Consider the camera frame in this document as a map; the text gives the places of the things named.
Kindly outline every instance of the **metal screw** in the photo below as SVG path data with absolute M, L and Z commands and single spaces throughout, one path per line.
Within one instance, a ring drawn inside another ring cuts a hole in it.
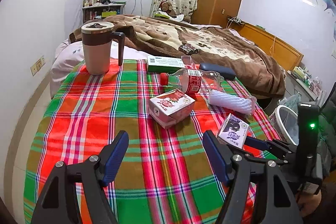
M 63 166 L 63 164 L 64 164 L 64 162 L 60 160 L 60 161 L 56 162 L 55 166 L 60 168 L 60 167 Z
M 97 161 L 98 159 L 99 159 L 99 157 L 98 157 L 97 155 L 93 155 L 93 156 L 91 156 L 91 157 L 89 158 L 89 160 L 92 161 L 92 162 L 95 162 L 95 161 Z
M 242 160 L 241 155 L 233 155 L 232 158 L 233 158 L 234 161 L 241 161 Z
M 267 162 L 267 164 L 268 164 L 268 166 L 270 166 L 270 167 L 275 167 L 277 164 L 275 163 L 275 161 L 274 160 L 269 160 L 268 162 Z

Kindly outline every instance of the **blue gripper pad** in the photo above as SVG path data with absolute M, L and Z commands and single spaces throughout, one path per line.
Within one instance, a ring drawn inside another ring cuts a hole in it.
M 105 168 L 103 168 L 104 170 L 102 170 L 104 176 L 101 181 L 104 187 L 115 180 L 121 162 L 128 148 L 128 142 L 129 138 L 127 132 L 120 131 L 117 137 L 114 139 L 113 143 L 110 144 L 111 146 L 114 146 L 114 149 L 105 163 Z
M 220 145 L 212 131 L 206 131 L 203 134 L 203 147 L 209 158 L 210 164 L 219 181 L 223 182 L 225 186 L 229 186 L 231 179 L 227 175 L 226 162 L 221 156 L 218 148 L 214 144 L 214 141 Z
M 252 137 L 249 137 L 249 136 L 246 137 L 246 140 L 245 140 L 244 144 L 247 145 L 247 146 L 259 149 L 261 151 L 264 151 L 264 150 L 268 151 L 269 150 L 269 146 L 265 141 L 258 140 L 256 138 L 252 138 Z

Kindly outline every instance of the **person's hand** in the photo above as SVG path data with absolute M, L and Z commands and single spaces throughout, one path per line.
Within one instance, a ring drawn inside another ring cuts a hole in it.
M 321 191 L 317 195 L 302 193 L 298 201 L 298 206 L 300 208 L 300 214 L 302 217 L 310 215 L 313 213 L 321 202 Z

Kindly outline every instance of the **red green plaid cloth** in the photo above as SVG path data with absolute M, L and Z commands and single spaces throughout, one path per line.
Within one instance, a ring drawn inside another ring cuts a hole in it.
M 246 97 L 236 81 L 225 81 L 224 91 Z M 158 74 L 147 73 L 145 60 L 111 60 L 110 71 L 90 75 L 83 63 L 64 81 L 51 101 L 31 145 L 24 191 L 26 223 L 55 163 L 83 162 L 100 153 L 119 130 L 129 134 L 129 147 L 113 183 L 105 189 L 120 224 L 214 223 L 227 189 L 213 174 L 202 146 L 206 130 L 217 132 L 230 110 L 208 105 L 197 94 L 190 117 L 164 130 L 149 115 L 148 100 L 164 93 Z M 278 138 L 258 106 L 249 135 Z M 255 156 L 273 156 L 245 148 Z M 83 223 L 91 223 L 82 184 L 76 185 Z M 255 185 L 247 195 L 243 222 L 249 222 Z

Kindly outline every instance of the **plastic bag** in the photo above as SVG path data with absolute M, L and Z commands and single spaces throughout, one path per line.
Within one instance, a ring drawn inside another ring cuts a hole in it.
M 301 94 L 295 94 L 290 96 L 289 98 L 284 98 L 279 102 L 279 105 L 284 105 L 286 107 L 289 107 L 291 110 L 293 110 L 296 114 L 298 112 L 297 110 L 297 104 L 301 102 Z

